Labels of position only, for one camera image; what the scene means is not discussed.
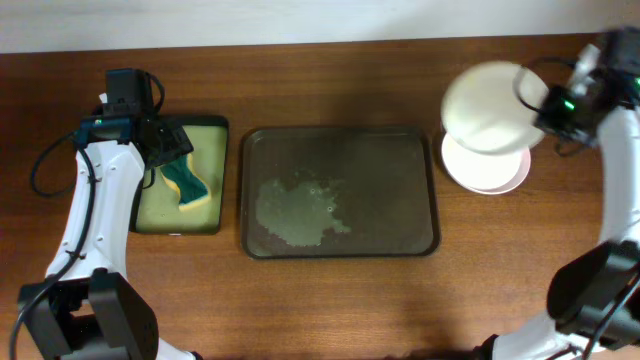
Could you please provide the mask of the green and yellow sponge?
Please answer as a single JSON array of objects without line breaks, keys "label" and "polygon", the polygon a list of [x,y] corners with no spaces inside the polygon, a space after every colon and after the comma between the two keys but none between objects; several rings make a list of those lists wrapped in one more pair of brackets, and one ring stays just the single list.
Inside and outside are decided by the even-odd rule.
[{"label": "green and yellow sponge", "polygon": [[211,201],[209,185],[195,172],[191,153],[160,167],[165,184],[178,195],[178,209],[186,212]]}]

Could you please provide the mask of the cream white plate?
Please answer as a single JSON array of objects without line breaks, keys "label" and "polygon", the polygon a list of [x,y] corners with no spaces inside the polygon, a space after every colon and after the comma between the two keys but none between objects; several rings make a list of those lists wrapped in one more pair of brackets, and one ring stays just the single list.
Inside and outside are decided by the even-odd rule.
[{"label": "cream white plate", "polygon": [[547,95],[543,80],[506,61],[474,65],[447,88],[441,104],[445,131],[464,148],[504,155],[536,146],[544,132],[534,126]]}]

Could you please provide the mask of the pink plate with yellow stain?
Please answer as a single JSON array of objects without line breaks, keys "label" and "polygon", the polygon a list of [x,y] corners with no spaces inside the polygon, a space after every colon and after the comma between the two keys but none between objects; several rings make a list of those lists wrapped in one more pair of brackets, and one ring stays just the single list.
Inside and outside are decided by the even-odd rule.
[{"label": "pink plate with yellow stain", "polygon": [[520,186],[531,167],[529,149],[483,155],[459,145],[449,134],[441,144],[441,158],[450,177],[461,187],[483,195],[500,195]]}]

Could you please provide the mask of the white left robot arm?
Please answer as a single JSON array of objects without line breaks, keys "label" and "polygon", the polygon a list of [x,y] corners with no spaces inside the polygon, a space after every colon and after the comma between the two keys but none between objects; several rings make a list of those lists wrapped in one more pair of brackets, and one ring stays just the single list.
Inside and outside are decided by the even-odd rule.
[{"label": "white left robot arm", "polygon": [[95,118],[68,138],[77,172],[64,235],[44,280],[20,289],[9,358],[22,328],[45,359],[198,358],[160,337],[154,311],[126,271],[144,174],[191,152],[186,132],[150,118]]}]

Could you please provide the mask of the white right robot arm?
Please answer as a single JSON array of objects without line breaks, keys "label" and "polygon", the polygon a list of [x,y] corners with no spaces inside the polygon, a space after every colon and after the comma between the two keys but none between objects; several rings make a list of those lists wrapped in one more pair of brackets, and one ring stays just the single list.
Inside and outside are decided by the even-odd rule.
[{"label": "white right robot arm", "polygon": [[555,273],[544,312],[492,335],[473,359],[588,359],[639,344],[639,29],[607,30],[563,63],[572,76],[534,107],[534,125],[558,147],[600,150],[598,242]]}]

